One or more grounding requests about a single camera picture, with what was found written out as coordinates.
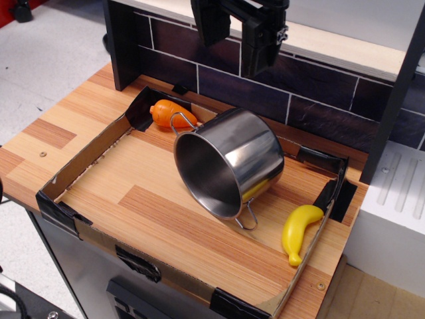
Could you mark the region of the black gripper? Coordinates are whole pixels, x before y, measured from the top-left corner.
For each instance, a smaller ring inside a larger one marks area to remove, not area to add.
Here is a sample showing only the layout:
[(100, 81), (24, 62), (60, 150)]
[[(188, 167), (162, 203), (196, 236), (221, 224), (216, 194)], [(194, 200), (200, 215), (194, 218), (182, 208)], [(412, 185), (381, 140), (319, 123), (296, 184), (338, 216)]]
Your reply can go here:
[(275, 64), (288, 39), (289, 1), (192, 0), (199, 36), (206, 47), (230, 34), (230, 16), (242, 21), (242, 76), (254, 78)]

